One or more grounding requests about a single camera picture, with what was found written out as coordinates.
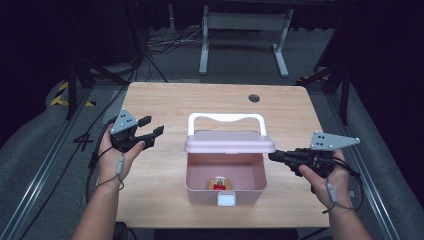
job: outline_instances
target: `pink lid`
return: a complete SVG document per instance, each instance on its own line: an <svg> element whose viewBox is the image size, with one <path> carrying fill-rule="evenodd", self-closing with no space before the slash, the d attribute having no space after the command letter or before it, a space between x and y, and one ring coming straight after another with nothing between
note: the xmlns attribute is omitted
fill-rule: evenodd
<svg viewBox="0 0 424 240"><path fill-rule="evenodd" d="M275 143L256 131L198 130L187 136L184 150L188 153L272 153Z"/></svg>

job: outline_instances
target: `person's right arm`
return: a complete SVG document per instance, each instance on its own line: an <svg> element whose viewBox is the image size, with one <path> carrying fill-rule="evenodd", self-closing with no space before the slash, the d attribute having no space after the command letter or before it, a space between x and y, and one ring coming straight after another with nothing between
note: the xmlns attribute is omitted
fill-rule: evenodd
<svg viewBox="0 0 424 240"><path fill-rule="evenodd" d="M334 151L333 156L344 160L341 149ZM300 166L299 171L311 183L318 200L327 209L330 209L334 203L327 190L327 180L318 176L305 165ZM333 185L337 195L337 202L341 206L351 207L352 203L348 193L349 173L344 168L335 166L333 172L328 176L328 182ZM353 209L345 209L335 205L328 214L333 239L372 239Z"/></svg>

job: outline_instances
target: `light wood desk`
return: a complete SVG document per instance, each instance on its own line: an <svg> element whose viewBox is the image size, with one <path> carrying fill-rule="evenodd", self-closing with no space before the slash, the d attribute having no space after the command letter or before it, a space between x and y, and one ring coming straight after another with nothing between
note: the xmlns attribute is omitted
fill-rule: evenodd
<svg viewBox="0 0 424 240"><path fill-rule="evenodd" d="M257 94L260 101L249 101ZM292 86L132 83L123 103L137 119L152 123L136 135L165 125L156 145L142 152L120 192L117 221L143 228L328 227L325 209L306 179L264 154L267 188L254 205L191 204L185 187L188 116L194 112L258 113L279 150L308 147L321 126L306 90ZM258 130L251 119L235 124L198 119L196 129Z"/></svg>

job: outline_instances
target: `pink storage box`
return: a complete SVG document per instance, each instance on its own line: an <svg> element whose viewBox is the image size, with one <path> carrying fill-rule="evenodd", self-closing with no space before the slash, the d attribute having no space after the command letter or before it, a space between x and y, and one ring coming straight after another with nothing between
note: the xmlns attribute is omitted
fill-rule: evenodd
<svg viewBox="0 0 424 240"><path fill-rule="evenodd" d="M243 131L194 131L194 120L207 117L220 122L255 118L260 133ZM259 114L193 113L188 119L185 144L187 157L186 187L191 203L235 206L254 204L267 181L263 153L275 152L275 144L266 135L265 121ZM212 178L223 176L231 190L209 190Z"/></svg>

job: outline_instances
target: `white metal stand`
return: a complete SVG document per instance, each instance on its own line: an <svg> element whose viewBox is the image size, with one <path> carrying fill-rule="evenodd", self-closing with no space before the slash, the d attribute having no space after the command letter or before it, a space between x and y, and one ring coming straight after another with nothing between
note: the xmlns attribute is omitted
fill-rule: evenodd
<svg viewBox="0 0 424 240"><path fill-rule="evenodd" d="M203 44L200 56L199 74L205 75L208 69L208 30L213 29L240 29L240 30L263 30L280 31L278 44L273 44L275 59L282 77L288 77L286 63L281 50L287 31L290 26L293 10L287 14L243 14L243 13L213 13L209 12L208 6L203 10Z"/></svg>

